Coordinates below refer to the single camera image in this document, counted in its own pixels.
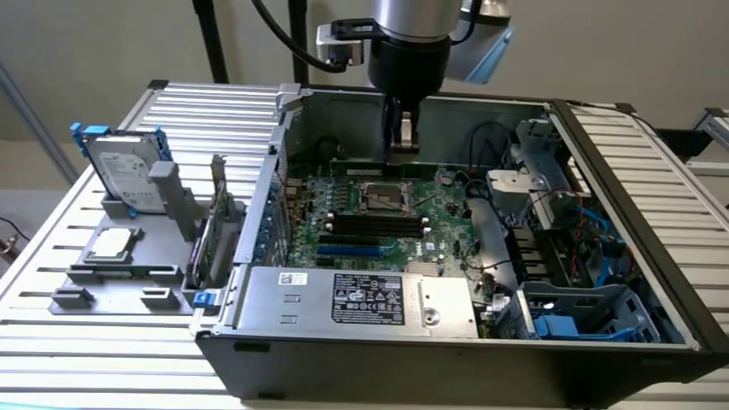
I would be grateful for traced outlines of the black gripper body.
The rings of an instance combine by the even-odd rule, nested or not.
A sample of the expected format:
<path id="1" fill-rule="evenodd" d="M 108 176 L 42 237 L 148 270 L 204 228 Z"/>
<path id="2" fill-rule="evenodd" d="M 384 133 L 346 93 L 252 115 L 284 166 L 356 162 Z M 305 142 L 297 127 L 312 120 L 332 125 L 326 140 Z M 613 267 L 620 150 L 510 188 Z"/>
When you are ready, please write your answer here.
<path id="1" fill-rule="evenodd" d="M 450 39 L 412 43 L 392 37 L 372 40 L 368 78 L 398 102 L 421 102 L 442 86 Z"/>

